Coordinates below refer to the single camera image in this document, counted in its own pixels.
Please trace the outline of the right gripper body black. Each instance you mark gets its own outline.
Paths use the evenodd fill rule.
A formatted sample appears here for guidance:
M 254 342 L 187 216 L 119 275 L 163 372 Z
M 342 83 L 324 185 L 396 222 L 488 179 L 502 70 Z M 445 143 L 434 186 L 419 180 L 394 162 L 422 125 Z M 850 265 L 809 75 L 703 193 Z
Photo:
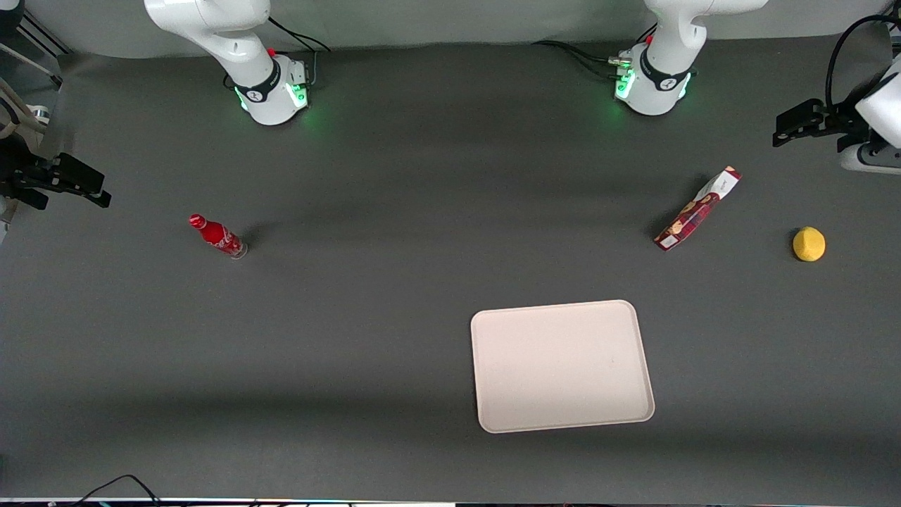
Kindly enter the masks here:
M 38 192 L 36 187 L 49 185 L 53 179 L 51 167 L 58 163 L 58 158 L 42 158 L 32 153 L 29 146 L 19 137 L 6 137 L 1 140 L 1 192 L 6 198 L 19 200 L 20 203 L 37 211 L 44 211 L 49 201 L 48 196 Z

